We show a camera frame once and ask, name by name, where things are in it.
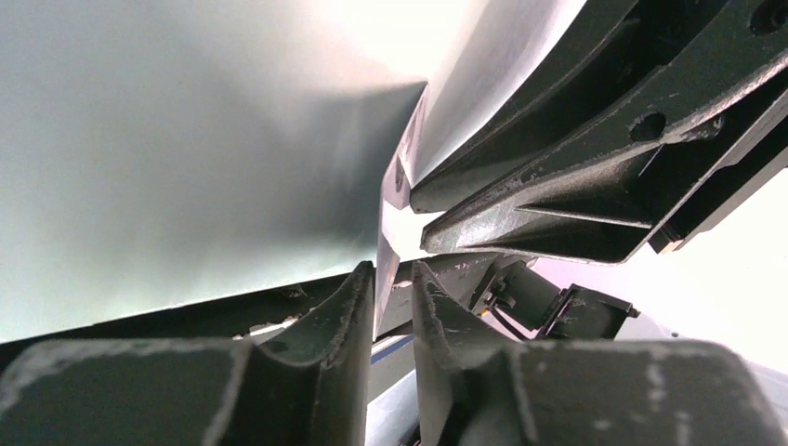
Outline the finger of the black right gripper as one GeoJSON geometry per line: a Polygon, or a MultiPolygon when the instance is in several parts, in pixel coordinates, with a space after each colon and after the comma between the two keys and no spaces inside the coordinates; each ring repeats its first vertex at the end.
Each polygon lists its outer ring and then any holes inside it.
{"type": "Polygon", "coordinates": [[[449,210],[604,112],[671,61],[722,1],[589,1],[484,126],[411,191],[417,214],[449,210]]]}
{"type": "Polygon", "coordinates": [[[722,2],[600,115],[436,212],[422,248],[619,264],[728,216],[787,165],[787,5],[722,2]]]}

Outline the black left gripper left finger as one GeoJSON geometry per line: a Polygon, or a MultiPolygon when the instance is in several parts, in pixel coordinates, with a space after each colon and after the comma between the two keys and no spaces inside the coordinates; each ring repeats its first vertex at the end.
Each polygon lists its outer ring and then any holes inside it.
{"type": "Polygon", "coordinates": [[[5,445],[361,445],[374,267],[271,339],[51,340],[1,377],[5,445]]]}

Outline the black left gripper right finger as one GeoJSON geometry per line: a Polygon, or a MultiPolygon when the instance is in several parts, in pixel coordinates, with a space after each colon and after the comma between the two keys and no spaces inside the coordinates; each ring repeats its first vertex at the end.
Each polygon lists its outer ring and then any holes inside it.
{"type": "Polygon", "coordinates": [[[425,445],[783,445],[743,360],[697,341],[532,340],[497,332],[412,270],[425,445]]]}

